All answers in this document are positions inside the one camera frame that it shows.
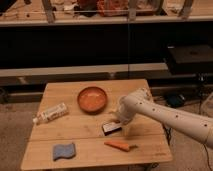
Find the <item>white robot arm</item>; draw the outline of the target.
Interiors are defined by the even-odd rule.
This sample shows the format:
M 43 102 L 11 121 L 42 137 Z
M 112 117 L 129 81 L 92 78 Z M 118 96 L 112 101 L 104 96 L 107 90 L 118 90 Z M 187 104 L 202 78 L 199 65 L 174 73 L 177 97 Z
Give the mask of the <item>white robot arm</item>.
M 130 123 L 136 114 L 154 119 L 213 149 L 213 118 L 156 104 L 145 88 L 119 100 L 116 116 L 123 125 Z

